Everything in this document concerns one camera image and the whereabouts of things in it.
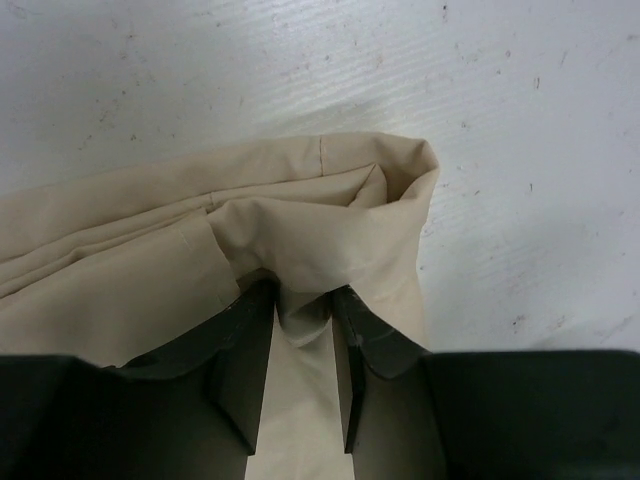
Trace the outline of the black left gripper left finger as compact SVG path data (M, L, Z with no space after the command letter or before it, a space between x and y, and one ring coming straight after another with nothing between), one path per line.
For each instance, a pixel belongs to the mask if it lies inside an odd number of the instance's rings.
M256 452L278 285L261 280L221 313L119 368L136 381L203 375L202 395Z

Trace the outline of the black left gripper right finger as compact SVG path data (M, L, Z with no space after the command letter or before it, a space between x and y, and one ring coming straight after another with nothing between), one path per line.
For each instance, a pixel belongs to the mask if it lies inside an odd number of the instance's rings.
M329 293L344 451L355 448L366 375L393 381L428 351L374 314L349 287Z

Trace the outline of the beige trousers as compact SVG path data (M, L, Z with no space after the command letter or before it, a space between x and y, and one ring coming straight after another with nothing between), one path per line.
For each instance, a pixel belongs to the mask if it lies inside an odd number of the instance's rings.
M350 479L329 293L351 287L414 342L439 166L429 144L266 140L1 199L5 479ZM278 285L256 452L197 372L119 368Z

